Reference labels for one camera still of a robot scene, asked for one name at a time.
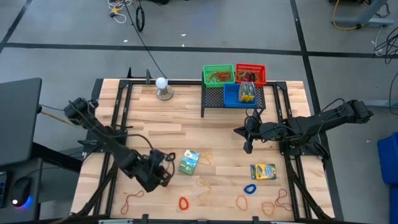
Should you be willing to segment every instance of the blue container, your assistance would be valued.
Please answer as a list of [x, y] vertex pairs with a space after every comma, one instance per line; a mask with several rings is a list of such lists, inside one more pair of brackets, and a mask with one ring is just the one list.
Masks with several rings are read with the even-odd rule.
[[390, 223], [398, 223], [398, 187], [390, 188]]
[[251, 103], [239, 102], [240, 84], [224, 84], [224, 105], [230, 108], [253, 108], [257, 105], [256, 96]]
[[398, 133], [378, 140], [381, 174], [386, 184], [398, 184]]

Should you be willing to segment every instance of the concrete floor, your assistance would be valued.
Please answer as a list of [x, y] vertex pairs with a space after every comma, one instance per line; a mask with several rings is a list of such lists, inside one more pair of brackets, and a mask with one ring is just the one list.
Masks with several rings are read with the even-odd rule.
[[[336, 30], [330, 24], [333, 4], [327, 0], [295, 2], [308, 51], [372, 53], [371, 41], [378, 27], [349, 32]], [[398, 3], [389, 3], [390, 17], [398, 24]], [[0, 0], [0, 36], [7, 34], [24, 4], [24, 0]], [[142, 38], [148, 46], [229, 48], [232, 52], [152, 52], [169, 78], [200, 78], [201, 67], [206, 64], [262, 63], [267, 66], [269, 80], [304, 81], [312, 108], [308, 74], [300, 56], [289, 0], [171, 0], [165, 6], [146, 1], [142, 5], [146, 13]], [[341, 4], [338, 14], [357, 14], [363, 9], [362, 5]], [[40, 102], [63, 108], [68, 100], [79, 96], [89, 98], [95, 78], [125, 77], [129, 67], [134, 76], [143, 76], [148, 68], [153, 77], [159, 77], [159, 71], [145, 51], [76, 47], [141, 46], [129, 22], [117, 24], [107, 14], [105, 0], [33, 0], [7, 40], [20, 45], [1, 45], [5, 48], [0, 53], [0, 82], [40, 77], [43, 79]], [[385, 28], [380, 41], [395, 27]], [[42, 45], [29, 49], [21, 44]], [[74, 45], [75, 49], [57, 49], [60, 44]], [[255, 54], [239, 53], [235, 49], [280, 51]], [[390, 82], [398, 68], [395, 60], [384, 65], [383, 60], [377, 58], [309, 59], [321, 108], [337, 97], [387, 99]], [[346, 221], [389, 223], [389, 188], [381, 179], [376, 143], [396, 131], [398, 118], [388, 110], [374, 112], [376, 115], [367, 124], [346, 124], [327, 132]], [[49, 133], [57, 137], [50, 138]], [[84, 130], [39, 115], [34, 140], [64, 151], [78, 147], [77, 140], [84, 139], [85, 134]], [[70, 149], [67, 153], [78, 150]], [[63, 194], [58, 194], [56, 201], [42, 204], [41, 218], [62, 217], [68, 213], [77, 178], [77, 174], [67, 170], [44, 170], [44, 196], [40, 200], [51, 198], [49, 189]]]

